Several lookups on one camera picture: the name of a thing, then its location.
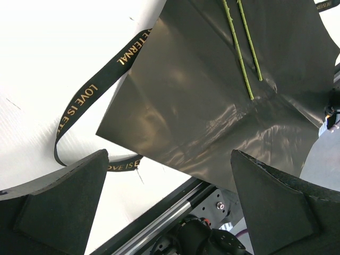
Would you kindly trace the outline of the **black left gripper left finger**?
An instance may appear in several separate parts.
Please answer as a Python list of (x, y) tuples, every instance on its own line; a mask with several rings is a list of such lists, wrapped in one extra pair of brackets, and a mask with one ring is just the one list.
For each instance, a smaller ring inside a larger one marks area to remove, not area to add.
[(1, 190), (1, 254), (84, 254), (108, 152)]

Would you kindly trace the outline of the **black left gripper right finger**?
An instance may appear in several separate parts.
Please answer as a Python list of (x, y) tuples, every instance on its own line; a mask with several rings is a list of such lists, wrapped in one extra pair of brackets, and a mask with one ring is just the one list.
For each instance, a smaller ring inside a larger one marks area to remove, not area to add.
[(231, 167), (255, 254), (339, 254), (339, 192), (240, 151)]

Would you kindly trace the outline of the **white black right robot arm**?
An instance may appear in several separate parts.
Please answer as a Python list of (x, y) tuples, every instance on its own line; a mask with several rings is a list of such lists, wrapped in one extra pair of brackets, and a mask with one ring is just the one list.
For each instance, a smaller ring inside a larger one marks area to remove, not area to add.
[(328, 104), (325, 108), (326, 116), (332, 116), (339, 113), (339, 90), (332, 89), (329, 94)]

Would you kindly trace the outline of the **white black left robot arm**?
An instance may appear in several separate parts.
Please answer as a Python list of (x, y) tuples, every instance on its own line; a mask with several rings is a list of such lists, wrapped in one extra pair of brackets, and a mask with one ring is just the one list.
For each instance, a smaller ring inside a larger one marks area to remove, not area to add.
[[(226, 191), (189, 179), (95, 254), (339, 254), (339, 192), (234, 150), (236, 199), (246, 228), (231, 218)], [(84, 254), (109, 168), (90, 156), (1, 191), (1, 254)], [(251, 248), (241, 241), (250, 238)]]

